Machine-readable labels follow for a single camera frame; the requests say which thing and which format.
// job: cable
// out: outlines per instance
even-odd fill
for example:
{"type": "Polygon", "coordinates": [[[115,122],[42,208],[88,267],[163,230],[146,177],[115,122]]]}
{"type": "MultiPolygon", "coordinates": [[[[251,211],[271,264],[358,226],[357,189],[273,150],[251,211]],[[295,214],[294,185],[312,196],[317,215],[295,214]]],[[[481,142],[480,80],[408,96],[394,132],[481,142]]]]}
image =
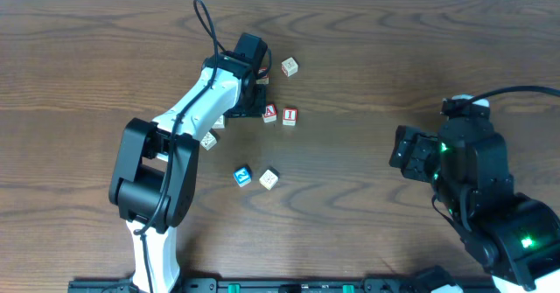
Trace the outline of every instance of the cable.
{"type": "Polygon", "coordinates": [[[202,27],[204,27],[204,29],[206,30],[208,35],[213,39],[214,44],[215,45],[217,44],[220,47],[220,49],[223,52],[225,52],[226,49],[224,48],[224,46],[222,46],[220,44],[220,42],[218,41],[218,39],[216,39],[216,32],[214,31],[214,23],[212,23],[212,19],[210,18],[210,14],[208,14],[208,10],[207,10],[207,7],[204,5],[204,2],[202,0],[194,0],[192,2],[192,4],[194,4],[194,11],[196,12],[196,16],[199,18],[199,21],[202,24],[202,27]],[[204,23],[204,20],[200,16],[199,8],[196,5],[196,3],[200,3],[200,6],[202,6],[202,9],[204,9],[204,13],[206,14],[206,19],[208,20],[208,23],[210,24],[210,30],[212,30],[212,31],[208,30],[207,24],[204,23]]]}
{"type": "Polygon", "coordinates": [[[146,267],[146,276],[148,276],[148,286],[150,287],[150,293],[154,291],[151,284],[150,276],[150,263],[148,261],[148,242],[146,241],[146,234],[140,236],[140,241],[142,241],[142,251],[143,251],[143,265],[146,267]]]}
{"type": "Polygon", "coordinates": [[[262,79],[264,78],[267,74],[269,74],[270,69],[272,68],[272,51],[270,49],[267,49],[266,51],[269,54],[269,67],[266,68],[266,70],[262,71],[261,73],[259,73],[256,78],[257,79],[262,79]]]}
{"type": "Polygon", "coordinates": [[[451,109],[446,110],[445,114],[450,114],[452,112],[459,111],[459,110],[463,109],[465,106],[473,104],[474,102],[480,101],[480,100],[485,99],[487,97],[498,95],[498,94],[511,93],[511,92],[538,92],[538,93],[544,93],[544,94],[549,94],[549,95],[560,97],[560,90],[557,90],[557,89],[552,88],[552,87],[539,87],[539,86],[504,87],[504,88],[499,88],[499,89],[494,90],[494,91],[486,92],[484,94],[480,94],[476,97],[473,97],[470,100],[462,101],[462,102],[460,102],[459,105],[457,105],[456,108],[451,108],[451,109]]]}
{"type": "Polygon", "coordinates": [[[459,200],[459,210],[461,212],[461,223],[463,223],[463,227],[468,231],[472,232],[471,225],[469,224],[468,213],[466,210],[466,203],[468,202],[469,193],[471,192],[471,188],[463,187],[461,188],[460,200],[459,200]]]}
{"type": "Polygon", "coordinates": [[[448,218],[447,215],[441,213],[441,211],[439,211],[439,209],[436,207],[436,200],[438,200],[438,196],[433,195],[433,197],[431,197],[431,206],[433,206],[434,210],[436,210],[436,212],[439,213],[447,221],[447,223],[454,227],[455,223],[453,222],[453,220],[448,218]]]}

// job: green connector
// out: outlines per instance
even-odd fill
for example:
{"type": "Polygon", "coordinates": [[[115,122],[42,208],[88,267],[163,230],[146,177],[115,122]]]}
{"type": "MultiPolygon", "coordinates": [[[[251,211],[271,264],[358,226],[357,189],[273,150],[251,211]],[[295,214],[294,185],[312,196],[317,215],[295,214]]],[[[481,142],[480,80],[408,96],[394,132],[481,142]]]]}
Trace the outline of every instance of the green connector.
{"type": "Polygon", "coordinates": [[[227,293],[239,293],[242,290],[239,284],[229,284],[227,286],[227,293]]]}
{"type": "Polygon", "coordinates": [[[342,293],[354,293],[354,286],[345,284],[342,286],[342,293]]]}

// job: blue letter on block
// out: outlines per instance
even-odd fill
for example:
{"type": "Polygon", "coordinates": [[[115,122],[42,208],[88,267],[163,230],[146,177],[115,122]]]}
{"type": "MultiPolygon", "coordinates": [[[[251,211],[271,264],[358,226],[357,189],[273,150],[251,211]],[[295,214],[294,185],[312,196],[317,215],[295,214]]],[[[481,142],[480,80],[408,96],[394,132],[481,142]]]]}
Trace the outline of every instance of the blue letter on block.
{"type": "Polygon", "coordinates": [[[245,167],[241,167],[241,169],[237,170],[234,173],[234,177],[235,177],[235,181],[240,187],[243,187],[244,185],[251,182],[251,175],[249,174],[249,171],[245,167]]]}

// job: wood grain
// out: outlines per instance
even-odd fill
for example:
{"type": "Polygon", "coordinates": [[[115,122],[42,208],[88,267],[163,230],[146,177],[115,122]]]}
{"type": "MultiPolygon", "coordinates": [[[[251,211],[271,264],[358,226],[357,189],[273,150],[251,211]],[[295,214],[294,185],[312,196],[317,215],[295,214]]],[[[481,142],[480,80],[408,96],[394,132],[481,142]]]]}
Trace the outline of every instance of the wood grain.
{"type": "MultiPolygon", "coordinates": [[[[212,54],[192,0],[0,0],[0,291],[60,292],[133,271],[109,180],[123,128],[172,106],[212,54]]],[[[481,275],[431,209],[428,185],[388,166],[399,124],[435,130],[443,97],[560,87],[558,0],[205,0],[224,46],[274,54],[269,99],[295,128],[230,120],[201,151],[178,229],[184,269],[225,277],[481,275]],[[287,79],[280,61],[293,56],[287,79]],[[280,181],[236,187],[233,170],[280,181]]],[[[494,97],[516,189],[560,210],[558,99],[494,97]]]]}

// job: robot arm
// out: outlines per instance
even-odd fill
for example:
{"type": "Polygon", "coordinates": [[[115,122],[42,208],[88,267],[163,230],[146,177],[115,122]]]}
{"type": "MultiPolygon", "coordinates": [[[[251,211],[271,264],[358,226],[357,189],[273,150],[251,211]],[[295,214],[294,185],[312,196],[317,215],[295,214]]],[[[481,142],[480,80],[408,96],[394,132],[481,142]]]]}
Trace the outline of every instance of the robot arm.
{"type": "Polygon", "coordinates": [[[514,194],[489,104],[461,106],[468,98],[444,100],[448,120],[437,134],[399,126],[389,164],[431,184],[432,202],[444,203],[449,216],[440,214],[502,293],[552,292],[560,283],[560,220],[543,202],[514,194]]]}
{"type": "Polygon", "coordinates": [[[193,201],[200,140],[228,111],[233,112],[232,116],[264,113],[264,87],[256,86],[256,77],[267,50],[260,38],[242,34],[233,52],[219,55],[217,65],[215,58],[205,60],[197,83],[165,114],[151,122],[134,118],[126,126],[109,200],[119,207],[119,214],[127,220],[132,234],[136,260],[132,282],[139,290],[149,292],[151,280],[155,292],[170,292],[179,278],[175,227],[193,201]],[[207,88],[215,67],[213,85],[207,88]],[[196,101],[178,126],[169,188],[161,211],[156,212],[165,173],[144,165],[143,158],[167,161],[175,119],[192,100],[196,101]],[[152,216],[154,223],[145,236],[136,235],[134,231],[143,228],[152,216]]]}

